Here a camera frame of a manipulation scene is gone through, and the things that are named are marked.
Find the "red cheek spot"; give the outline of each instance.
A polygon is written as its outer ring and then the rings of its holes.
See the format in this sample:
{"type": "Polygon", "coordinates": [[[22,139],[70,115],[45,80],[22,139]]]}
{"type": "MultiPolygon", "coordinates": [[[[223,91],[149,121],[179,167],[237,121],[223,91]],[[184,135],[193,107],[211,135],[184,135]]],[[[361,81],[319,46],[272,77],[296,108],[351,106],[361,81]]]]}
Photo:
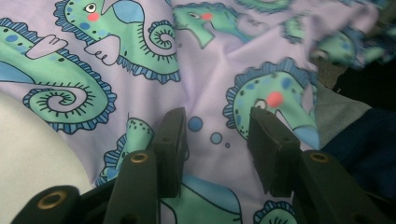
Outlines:
{"type": "Polygon", "coordinates": [[[278,107],[282,103],[283,103],[283,95],[279,91],[273,91],[267,97],[267,104],[271,107],[278,107]]]}
{"type": "Polygon", "coordinates": [[[89,21],[97,21],[99,20],[99,13],[93,12],[90,15],[88,15],[88,20],[89,21]]]}
{"type": "Polygon", "coordinates": [[[212,20],[212,18],[213,18],[213,15],[212,15],[212,13],[205,13],[205,14],[202,14],[201,15],[201,18],[204,20],[204,21],[210,21],[210,20],[212,20]]]}

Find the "dark blue fabric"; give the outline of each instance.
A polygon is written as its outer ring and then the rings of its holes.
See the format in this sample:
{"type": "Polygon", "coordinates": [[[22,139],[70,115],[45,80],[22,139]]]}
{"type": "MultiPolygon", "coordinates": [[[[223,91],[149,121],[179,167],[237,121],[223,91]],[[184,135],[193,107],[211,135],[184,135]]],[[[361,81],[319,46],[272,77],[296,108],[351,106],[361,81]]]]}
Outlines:
{"type": "Polygon", "coordinates": [[[396,113],[372,108],[325,148],[367,191],[396,200],[396,113]]]}

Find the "brass ring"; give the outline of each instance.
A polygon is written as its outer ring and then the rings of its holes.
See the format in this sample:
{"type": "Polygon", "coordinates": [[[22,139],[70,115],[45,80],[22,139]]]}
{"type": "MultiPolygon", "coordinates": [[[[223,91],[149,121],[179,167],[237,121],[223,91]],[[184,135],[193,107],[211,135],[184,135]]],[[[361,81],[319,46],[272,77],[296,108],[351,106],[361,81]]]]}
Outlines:
{"type": "Polygon", "coordinates": [[[132,156],[131,162],[140,163],[149,159],[148,154],[146,153],[138,153],[132,156]]]}
{"type": "Polygon", "coordinates": [[[313,152],[309,155],[311,160],[321,162],[321,163],[327,163],[329,162],[329,157],[327,157],[325,154],[320,153],[320,152],[313,152]]]}
{"type": "Polygon", "coordinates": [[[64,190],[56,190],[56,191],[52,192],[51,194],[48,194],[48,195],[46,195],[44,198],[42,198],[42,199],[38,202],[37,207],[38,207],[39,209],[42,209],[42,210],[51,209],[51,208],[53,208],[53,207],[58,206],[58,205],[61,204],[62,202],[64,202],[64,200],[66,199],[66,197],[67,197],[67,193],[66,193],[64,190]],[[48,203],[48,202],[46,202],[46,200],[47,200],[48,198],[53,197],[53,196],[59,196],[59,199],[58,199],[56,202],[53,202],[53,203],[48,203]]]}

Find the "white surface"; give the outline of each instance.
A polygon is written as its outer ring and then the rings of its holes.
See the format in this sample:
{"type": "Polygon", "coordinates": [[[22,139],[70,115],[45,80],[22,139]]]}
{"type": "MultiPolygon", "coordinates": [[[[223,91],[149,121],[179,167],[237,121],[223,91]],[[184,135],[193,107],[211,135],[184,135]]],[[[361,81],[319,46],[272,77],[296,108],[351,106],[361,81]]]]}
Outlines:
{"type": "Polygon", "coordinates": [[[71,185],[91,189],[61,136],[22,103],[0,92],[0,223],[9,223],[38,192],[71,185]]]}

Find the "gray fabric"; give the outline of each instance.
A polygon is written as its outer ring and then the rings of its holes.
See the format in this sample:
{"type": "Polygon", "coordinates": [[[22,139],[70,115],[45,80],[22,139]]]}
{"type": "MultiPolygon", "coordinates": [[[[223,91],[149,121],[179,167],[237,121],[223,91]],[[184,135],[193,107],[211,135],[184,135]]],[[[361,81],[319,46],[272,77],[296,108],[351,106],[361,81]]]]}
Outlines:
{"type": "Polygon", "coordinates": [[[318,84],[318,104],[315,110],[320,148],[325,147],[370,108],[365,103],[346,98],[318,84]]]}

